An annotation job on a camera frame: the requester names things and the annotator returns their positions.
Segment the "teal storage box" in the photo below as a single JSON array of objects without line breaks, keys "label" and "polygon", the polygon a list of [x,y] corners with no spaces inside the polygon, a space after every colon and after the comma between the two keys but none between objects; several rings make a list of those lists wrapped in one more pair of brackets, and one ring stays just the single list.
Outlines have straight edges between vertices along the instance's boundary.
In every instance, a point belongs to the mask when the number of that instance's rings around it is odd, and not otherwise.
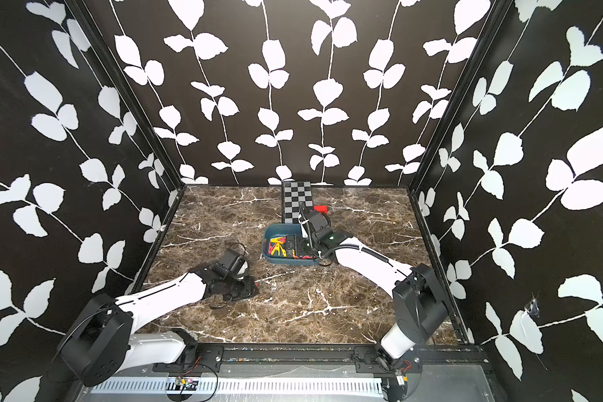
[{"label": "teal storage box", "polygon": [[274,265],[316,266],[316,258],[299,224],[273,224],[266,228],[261,245],[264,258]]}]

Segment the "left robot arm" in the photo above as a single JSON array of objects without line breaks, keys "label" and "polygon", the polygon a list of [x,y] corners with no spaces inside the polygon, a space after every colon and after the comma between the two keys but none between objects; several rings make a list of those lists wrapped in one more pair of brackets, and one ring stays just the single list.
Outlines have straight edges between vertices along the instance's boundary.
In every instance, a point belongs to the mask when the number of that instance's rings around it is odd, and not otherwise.
[{"label": "left robot arm", "polygon": [[184,367],[198,342],[186,330],[165,333],[138,331],[161,316],[186,305],[221,295],[228,302],[259,294],[253,276],[222,274],[201,266],[176,279],[127,296],[105,293],[85,305],[60,341],[56,355],[85,387],[99,385],[114,374],[148,364]]}]

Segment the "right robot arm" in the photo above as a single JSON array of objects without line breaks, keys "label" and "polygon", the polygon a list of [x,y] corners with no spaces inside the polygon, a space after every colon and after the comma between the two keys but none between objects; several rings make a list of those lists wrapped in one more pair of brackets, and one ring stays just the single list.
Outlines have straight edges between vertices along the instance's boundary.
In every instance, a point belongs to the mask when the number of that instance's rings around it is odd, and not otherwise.
[{"label": "right robot arm", "polygon": [[435,271],[384,256],[347,231],[333,229],[328,216],[316,209],[301,209],[298,221],[314,257],[356,271],[392,298],[395,323],[375,347],[380,368],[417,366],[416,348],[449,317],[450,303]]}]

